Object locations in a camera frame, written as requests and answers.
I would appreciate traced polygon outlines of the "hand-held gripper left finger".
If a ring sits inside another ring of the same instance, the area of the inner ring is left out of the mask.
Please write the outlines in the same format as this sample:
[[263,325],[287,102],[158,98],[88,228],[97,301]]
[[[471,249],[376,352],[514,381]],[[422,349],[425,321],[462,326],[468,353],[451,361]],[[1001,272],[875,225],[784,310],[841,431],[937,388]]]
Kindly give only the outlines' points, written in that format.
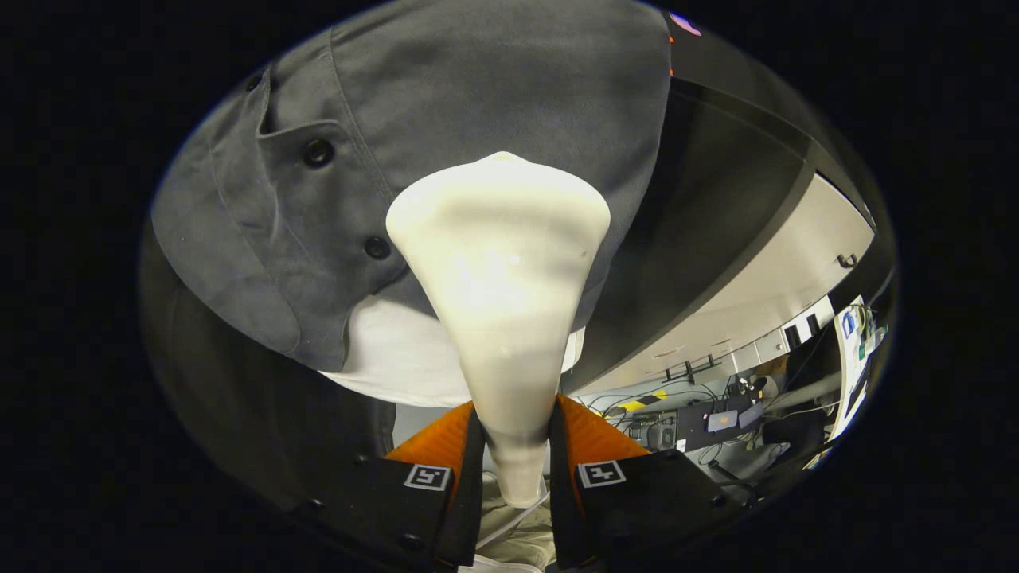
[[455,571],[479,540],[486,433],[472,402],[327,473],[299,523],[371,571]]

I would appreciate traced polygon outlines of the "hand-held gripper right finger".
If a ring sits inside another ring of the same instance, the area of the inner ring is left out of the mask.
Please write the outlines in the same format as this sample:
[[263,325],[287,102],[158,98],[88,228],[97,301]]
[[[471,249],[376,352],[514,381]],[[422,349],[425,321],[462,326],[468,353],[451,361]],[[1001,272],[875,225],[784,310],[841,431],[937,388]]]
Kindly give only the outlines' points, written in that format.
[[649,452],[561,394],[549,445],[551,526],[564,571],[662,571],[738,515],[735,498],[684,454]]

